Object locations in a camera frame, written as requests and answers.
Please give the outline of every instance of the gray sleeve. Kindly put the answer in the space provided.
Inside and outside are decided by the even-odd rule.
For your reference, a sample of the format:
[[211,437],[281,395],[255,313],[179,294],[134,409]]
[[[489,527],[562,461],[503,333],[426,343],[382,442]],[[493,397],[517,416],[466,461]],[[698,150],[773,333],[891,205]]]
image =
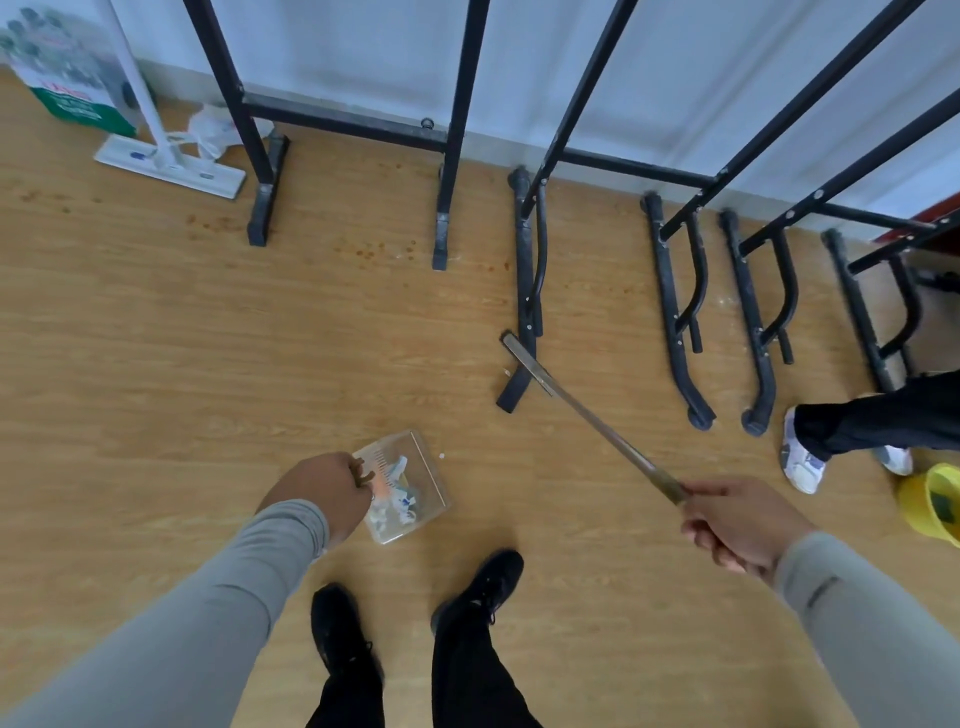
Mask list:
[[889,576],[813,533],[784,554],[774,586],[861,728],[956,722],[960,644]]
[[324,514],[276,503],[0,721],[3,728],[228,728],[287,597],[327,544]]

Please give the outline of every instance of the black pants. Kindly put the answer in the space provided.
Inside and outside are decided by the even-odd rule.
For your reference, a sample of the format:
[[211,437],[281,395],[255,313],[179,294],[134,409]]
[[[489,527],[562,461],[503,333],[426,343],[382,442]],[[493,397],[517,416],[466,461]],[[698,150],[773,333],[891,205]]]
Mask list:
[[[433,647],[434,728],[540,728],[500,663],[486,613],[466,604],[444,619]],[[383,683],[366,664],[330,677],[307,728],[383,728]]]
[[824,462],[855,449],[960,449],[960,370],[910,379],[889,395],[843,404],[801,404],[800,444]]

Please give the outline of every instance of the yellow trash can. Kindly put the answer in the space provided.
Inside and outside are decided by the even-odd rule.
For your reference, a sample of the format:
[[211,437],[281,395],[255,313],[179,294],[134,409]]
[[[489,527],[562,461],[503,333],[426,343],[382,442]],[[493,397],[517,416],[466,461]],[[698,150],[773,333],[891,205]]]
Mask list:
[[960,468],[940,463],[910,475],[897,489],[897,503],[915,531],[960,548]]

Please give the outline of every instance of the mop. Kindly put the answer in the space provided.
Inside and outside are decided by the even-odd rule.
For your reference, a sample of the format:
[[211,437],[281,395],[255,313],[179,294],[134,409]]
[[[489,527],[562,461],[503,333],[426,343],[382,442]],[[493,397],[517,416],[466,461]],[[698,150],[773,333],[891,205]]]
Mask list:
[[156,144],[111,134],[94,159],[113,167],[126,169],[156,180],[193,187],[211,195],[233,199],[240,190],[247,173],[217,164],[212,158],[184,154],[181,144],[198,141],[185,133],[167,133],[160,121],[150,91],[136,67],[133,52],[124,35],[123,26],[110,0],[97,0],[97,10],[107,26],[107,33],[116,51],[120,65],[133,89],[137,104],[147,120],[147,126]]
[[613,445],[620,454],[627,458],[634,466],[653,483],[657,490],[663,493],[674,505],[680,505],[686,500],[686,490],[677,478],[658,468],[649,458],[636,449],[633,445],[624,440],[617,434],[616,430],[604,423],[599,417],[590,412],[586,407],[573,399],[566,390],[554,379],[530,353],[523,348],[520,340],[510,331],[506,331],[500,337],[503,346],[507,348],[520,365],[526,369],[530,375],[537,381],[550,397],[559,397],[571,407],[577,414],[592,425],[593,429],[599,432],[604,438]]

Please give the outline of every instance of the hand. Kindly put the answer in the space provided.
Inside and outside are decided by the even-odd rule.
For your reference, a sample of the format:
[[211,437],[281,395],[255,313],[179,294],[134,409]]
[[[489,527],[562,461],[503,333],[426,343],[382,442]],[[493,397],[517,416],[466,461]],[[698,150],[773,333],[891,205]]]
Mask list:
[[348,452],[308,457],[287,471],[260,502],[256,512],[282,500],[302,498],[316,504],[330,528],[327,547],[342,543],[370,509],[370,478],[362,478],[363,461]]
[[718,566],[751,573],[768,583],[792,544],[817,527],[786,498],[751,477],[685,483],[681,531],[713,554]]

